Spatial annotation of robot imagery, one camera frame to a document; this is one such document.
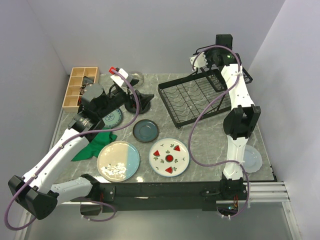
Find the dark teal plate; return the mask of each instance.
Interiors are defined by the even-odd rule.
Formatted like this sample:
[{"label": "dark teal plate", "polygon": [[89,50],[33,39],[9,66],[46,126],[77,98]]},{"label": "dark teal plate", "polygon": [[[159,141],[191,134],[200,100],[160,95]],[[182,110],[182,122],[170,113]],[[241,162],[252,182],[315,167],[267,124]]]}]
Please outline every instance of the dark teal plate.
[{"label": "dark teal plate", "polygon": [[157,124],[148,119],[138,121],[133,127],[133,136],[142,143],[152,142],[158,135],[159,128]]}]

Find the plate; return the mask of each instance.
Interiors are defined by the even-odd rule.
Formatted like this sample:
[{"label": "plate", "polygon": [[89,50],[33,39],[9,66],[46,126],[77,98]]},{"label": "plate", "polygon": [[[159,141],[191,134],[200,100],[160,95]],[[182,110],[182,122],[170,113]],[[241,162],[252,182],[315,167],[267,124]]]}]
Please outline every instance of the plate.
[{"label": "plate", "polygon": [[99,173],[110,182],[122,182],[135,174],[139,167],[138,150],[126,141],[114,141],[99,153]]},{"label": "plate", "polygon": [[149,163],[153,170],[164,177],[176,177],[188,167],[190,156],[187,147],[174,138],[157,141],[150,149]]},{"label": "plate", "polygon": [[245,146],[243,160],[244,163],[242,165],[248,174],[255,173],[262,167],[261,154],[253,146]]},{"label": "plate", "polygon": [[124,115],[122,114],[122,111],[120,109],[116,109],[109,115],[105,116],[103,118],[103,122],[106,128],[112,129],[118,126],[123,119]]},{"label": "plate", "polygon": [[133,136],[142,143],[152,142],[158,135],[159,128],[157,124],[148,119],[138,121],[133,127]]}]

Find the light blue plate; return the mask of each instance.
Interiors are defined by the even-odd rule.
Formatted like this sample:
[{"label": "light blue plate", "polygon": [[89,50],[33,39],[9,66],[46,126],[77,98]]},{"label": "light blue plate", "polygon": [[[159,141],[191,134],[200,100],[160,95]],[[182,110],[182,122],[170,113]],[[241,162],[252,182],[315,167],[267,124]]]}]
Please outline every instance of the light blue plate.
[{"label": "light blue plate", "polygon": [[244,163],[242,165],[248,174],[255,173],[262,167],[261,154],[253,146],[245,146],[243,160]]},{"label": "light blue plate", "polygon": [[122,114],[122,111],[120,109],[114,110],[112,113],[103,118],[103,122],[105,124],[104,127],[112,129],[118,126],[123,119],[124,115]]}]

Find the white and light blue plate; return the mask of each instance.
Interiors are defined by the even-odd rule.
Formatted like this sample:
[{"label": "white and light blue plate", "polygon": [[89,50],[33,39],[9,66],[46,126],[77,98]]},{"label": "white and light blue plate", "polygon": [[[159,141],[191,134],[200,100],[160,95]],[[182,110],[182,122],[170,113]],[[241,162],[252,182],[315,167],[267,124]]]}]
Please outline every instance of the white and light blue plate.
[{"label": "white and light blue plate", "polygon": [[110,182],[122,182],[131,178],[140,163],[138,150],[126,141],[115,141],[99,153],[97,168],[101,176]]},{"label": "white and light blue plate", "polygon": [[116,109],[112,113],[110,113],[109,115],[103,118],[104,127],[108,129],[112,129],[118,126],[123,119],[124,119],[124,115],[122,114],[122,111],[120,109]]}]

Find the white wall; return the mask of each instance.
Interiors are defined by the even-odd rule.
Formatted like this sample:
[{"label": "white wall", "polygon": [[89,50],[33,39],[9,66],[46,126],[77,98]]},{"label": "white wall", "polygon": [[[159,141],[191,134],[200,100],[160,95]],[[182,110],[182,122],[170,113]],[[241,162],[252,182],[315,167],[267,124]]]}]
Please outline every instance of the white wall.
[{"label": "white wall", "polygon": [[[48,151],[67,74],[26,0],[0,1],[0,216],[11,198],[8,180]],[[10,211],[12,225],[21,207]],[[0,224],[1,239],[15,232]]]},{"label": "white wall", "polygon": [[197,48],[230,33],[250,66],[284,0],[28,0],[68,73],[111,66],[190,73]]},{"label": "white wall", "polygon": [[286,0],[249,71],[259,126],[303,239],[320,239],[320,1]]}]

